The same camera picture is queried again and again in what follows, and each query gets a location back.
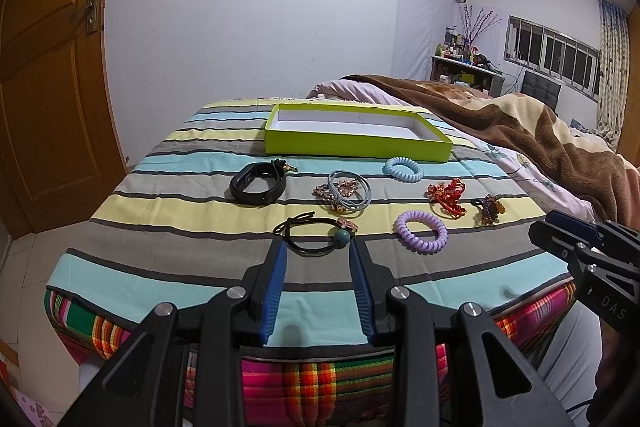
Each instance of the gray pants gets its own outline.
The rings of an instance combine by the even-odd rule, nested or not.
[[[602,357],[600,320],[580,302],[566,314],[545,357],[538,368],[556,398],[569,409],[593,398],[594,382]],[[569,416],[577,427],[587,427],[587,406],[580,407]]]

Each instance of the metal screw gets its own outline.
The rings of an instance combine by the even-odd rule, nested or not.
[[[174,305],[172,305],[171,302],[161,302],[154,308],[154,311],[159,317],[166,317],[174,311]]]
[[[467,315],[478,317],[478,315],[482,313],[482,306],[475,302],[468,302],[464,306],[462,306],[462,310]]]
[[[391,288],[391,295],[396,299],[406,299],[410,293],[409,288],[405,288],[404,286],[394,286]]]
[[[226,296],[230,299],[241,299],[246,295],[246,290],[242,286],[231,286],[226,291]]]

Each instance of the plaid fabric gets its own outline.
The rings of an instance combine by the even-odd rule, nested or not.
[[[574,282],[547,291],[494,317],[502,331],[525,353],[552,334],[574,303]],[[45,309],[58,336],[76,362],[98,353],[108,359],[129,331],[59,292],[47,289]],[[444,383],[444,345],[436,348],[438,379]],[[197,352],[188,359],[184,403],[193,407]],[[319,427],[386,416],[391,391],[393,354],[334,362],[268,362],[242,360],[246,421],[268,427]],[[442,386],[446,399],[448,390]]]

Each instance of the curtain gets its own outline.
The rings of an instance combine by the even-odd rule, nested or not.
[[[625,116],[629,80],[629,32],[626,12],[600,0],[600,89],[598,135],[616,150]]]

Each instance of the tile floor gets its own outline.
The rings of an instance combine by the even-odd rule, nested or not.
[[[59,420],[78,397],[78,366],[49,324],[47,280],[82,223],[17,239],[0,275],[0,339],[18,352],[20,390]]]

